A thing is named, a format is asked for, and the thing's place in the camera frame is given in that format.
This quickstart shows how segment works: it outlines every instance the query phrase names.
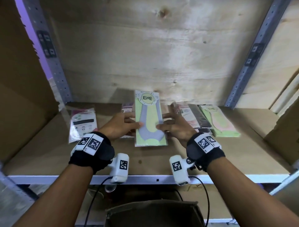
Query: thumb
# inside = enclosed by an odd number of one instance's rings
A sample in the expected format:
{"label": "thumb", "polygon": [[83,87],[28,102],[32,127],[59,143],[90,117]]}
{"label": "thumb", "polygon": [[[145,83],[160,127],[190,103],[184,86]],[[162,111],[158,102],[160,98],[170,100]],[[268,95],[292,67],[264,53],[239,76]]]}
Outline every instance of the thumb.
{"label": "thumb", "polygon": [[161,130],[161,131],[169,131],[171,132],[173,125],[168,125],[168,124],[160,124],[156,125],[156,128]]}
{"label": "thumb", "polygon": [[142,122],[126,123],[126,127],[128,130],[139,129],[141,126],[143,126]]}

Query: forearm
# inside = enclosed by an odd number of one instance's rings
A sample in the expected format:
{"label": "forearm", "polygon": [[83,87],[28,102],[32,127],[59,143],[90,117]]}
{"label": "forearm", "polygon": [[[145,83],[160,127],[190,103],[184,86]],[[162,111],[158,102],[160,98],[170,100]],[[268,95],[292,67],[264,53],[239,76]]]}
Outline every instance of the forearm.
{"label": "forearm", "polygon": [[207,172],[240,226],[298,226],[299,218],[222,157]]}
{"label": "forearm", "polygon": [[91,167],[68,165],[14,227],[74,226],[92,175]]}

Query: black cable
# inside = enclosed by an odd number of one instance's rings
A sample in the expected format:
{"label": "black cable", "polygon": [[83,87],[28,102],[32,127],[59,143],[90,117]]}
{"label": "black cable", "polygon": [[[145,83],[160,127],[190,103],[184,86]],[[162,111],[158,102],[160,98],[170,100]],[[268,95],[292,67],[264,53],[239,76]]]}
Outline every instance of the black cable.
{"label": "black cable", "polygon": [[180,198],[181,198],[181,201],[183,201],[183,198],[182,198],[182,196],[181,196],[181,194],[179,193],[179,191],[178,190],[176,190],[176,189],[174,189],[177,193],[178,193],[178,195],[180,196]]}
{"label": "black cable", "polygon": [[88,208],[88,212],[87,212],[87,215],[86,215],[86,219],[85,219],[84,227],[87,226],[87,221],[88,221],[88,217],[89,217],[89,213],[90,213],[90,210],[91,210],[93,201],[94,201],[94,199],[95,199],[95,197],[96,197],[96,195],[97,195],[97,193],[98,193],[98,191],[99,191],[101,185],[103,185],[103,184],[105,183],[105,181],[106,181],[106,180],[109,180],[109,179],[112,179],[112,177],[107,177],[107,178],[106,178],[106,179],[105,179],[105,180],[98,186],[98,188],[97,188],[97,190],[96,190],[96,192],[95,192],[95,194],[94,194],[94,197],[92,198],[92,201],[91,201],[91,203],[90,203],[90,206],[89,206],[89,208]]}
{"label": "black cable", "polygon": [[210,217],[210,200],[209,200],[208,191],[207,191],[207,189],[205,188],[204,183],[203,183],[199,178],[197,178],[197,177],[195,177],[195,176],[189,176],[189,178],[195,178],[195,179],[198,179],[198,180],[201,182],[201,184],[204,186],[204,189],[205,189],[205,191],[206,191],[207,199],[208,199],[208,217],[207,217],[207,223],[206,223],[205,227],[207,227],[207,226],[208,226],[208,223],[209,223],[209,217]]}

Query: circular yellow logo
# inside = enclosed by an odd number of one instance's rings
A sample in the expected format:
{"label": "circular yellow logo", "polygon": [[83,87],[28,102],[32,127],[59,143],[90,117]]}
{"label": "circular yellow logo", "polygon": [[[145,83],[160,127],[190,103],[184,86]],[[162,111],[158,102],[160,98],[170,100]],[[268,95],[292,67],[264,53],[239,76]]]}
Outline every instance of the circular yellow logo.
{"label": "circular yellow logo", "polygon": [[154,96],[152,94],[149,94],[149,93],[144,93],[141,95],[141,100],[147,104],[151,104],[153,103],[153,101],[155,100],[154,99]]}

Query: wristband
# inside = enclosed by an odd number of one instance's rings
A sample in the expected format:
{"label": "wristband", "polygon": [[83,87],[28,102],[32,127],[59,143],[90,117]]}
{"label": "wristband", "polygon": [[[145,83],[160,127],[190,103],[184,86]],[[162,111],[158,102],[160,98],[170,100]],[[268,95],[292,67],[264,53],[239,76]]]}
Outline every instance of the wristband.
{"label": "wristband", "polygon": [[225,157],[221,145],[208,133],[196,133],[187,142],[187,156],[195,161],[196,167],[205,172],[215,159]]}
{"label": "wristband", "polygon": [[100,132],[92,132],[84,135],[73,148],[69,164],[90,166],[95,174],[110,164],[114,155],[110,140]]}

